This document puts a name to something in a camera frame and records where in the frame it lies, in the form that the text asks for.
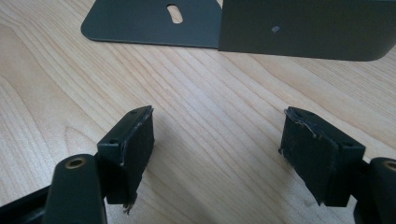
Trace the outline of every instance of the metal plate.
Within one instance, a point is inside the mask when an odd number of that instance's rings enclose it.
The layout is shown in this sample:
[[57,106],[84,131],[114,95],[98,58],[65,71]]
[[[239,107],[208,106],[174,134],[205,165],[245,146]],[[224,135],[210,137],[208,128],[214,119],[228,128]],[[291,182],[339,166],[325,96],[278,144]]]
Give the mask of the metal plate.
[[[167,10],[174,4],[183,22]],[[221,8],[215,0],[96,0],[81,32],[90,40],[216,49]]]
[[371,61],[396,44],[396,1],[224,0],[219,50]]

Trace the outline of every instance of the wooden table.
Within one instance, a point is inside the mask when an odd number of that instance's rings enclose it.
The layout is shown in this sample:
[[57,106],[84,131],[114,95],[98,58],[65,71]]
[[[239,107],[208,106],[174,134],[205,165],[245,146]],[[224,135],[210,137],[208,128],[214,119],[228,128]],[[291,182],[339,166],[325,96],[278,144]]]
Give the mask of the wooden table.
[[132,214],[109,223],[352,223],[318,206],[278,154],[289,105],[396,158],[396,48],[369,63],[92,42],[93,0],[0,2],[0,205],[96,152],[129,110],[154,107],[155,147]]

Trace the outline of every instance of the black plastic part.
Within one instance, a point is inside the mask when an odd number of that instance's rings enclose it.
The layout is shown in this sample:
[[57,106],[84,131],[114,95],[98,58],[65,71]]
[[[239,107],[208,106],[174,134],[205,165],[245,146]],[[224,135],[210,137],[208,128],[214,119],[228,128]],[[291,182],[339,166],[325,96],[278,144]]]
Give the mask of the black plastic part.
[[[172,22],[169,5],[182,23]],[[96,0],[81,32],[96,41],[216,49],[220,20],[216,0]]]
[[396,44],[396,1],[224,0],[219,50],[372,61]]
[[106,223],[94,156],[81,154],[56,165],[43,223]]
[[396,223],[396,160],[371,160],[368,180],[382,223]]
[[108,203],[134,204],[154,145],[152,110],[149,105],[129,112],[97,145]]
[[289,107],[285,113],[279,153],[319,204],[347,206],[365,147],[309,111]]
[[44,215],[47,194],[45,187],[0,207],[0,223],[38,224]]

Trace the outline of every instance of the black metal bracket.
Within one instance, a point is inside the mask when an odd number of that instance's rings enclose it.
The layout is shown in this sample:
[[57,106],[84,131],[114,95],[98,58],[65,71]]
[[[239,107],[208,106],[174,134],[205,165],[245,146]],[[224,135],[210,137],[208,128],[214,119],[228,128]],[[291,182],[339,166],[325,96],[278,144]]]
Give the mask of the black metal bracket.
[[347,206],[357,200],[357,223],[396,223],[396,160],[362,160],[365,147],[316,114],[285,110],[279,153],[291,164],[318,204]]
[[[172,23],[166,7],[183,17]],[[372,61],[396,44],[395,0],[96,0],[81,32],[96,41]]]
[[129,212],[153,145],[152,107],[127,113],[95,156],[59,162],[49,187],[0,208],[0,223],[106,223],[105,197]]
[[[167,7],[183,22],[174,24]],[[221,8],[214,0],[96,0],[81,32],[90,40],[216,49]]]

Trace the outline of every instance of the screw hole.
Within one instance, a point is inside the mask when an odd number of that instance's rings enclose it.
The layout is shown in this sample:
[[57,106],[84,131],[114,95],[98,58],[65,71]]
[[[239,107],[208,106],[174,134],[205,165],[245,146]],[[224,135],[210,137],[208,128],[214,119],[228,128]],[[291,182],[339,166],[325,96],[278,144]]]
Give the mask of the screw hole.
[[85,159],[83,157],[78,157],[78,158],[68,161],[66,163],[65,167],[67,169],[71,170],[71,169],[76,169],[80,166],[83,166],[84,164],[85,164]]
[[110,141],[108,141],[109,144],[117,144],[119,142],[119,140],[117,139],[111,139]]
[[276,35],[277,32],[279,32],[279,30],[280,30],[280,27],[279,27],[279,26],[274,26],[274,27],[271,29],[271,31],[274,33],[274,35]]
[[346,147],[353,147],[353,144],[349,142],[343,142],[343,145]]
[[396,162],[394,161],[385,161],[385,165],[393,171],[396,171]]
[[183,22],[183,17],[181,16],[181,12],[175,4],[169,4],[166,6],[171,15],[172,22],[174,24],[180,24]]

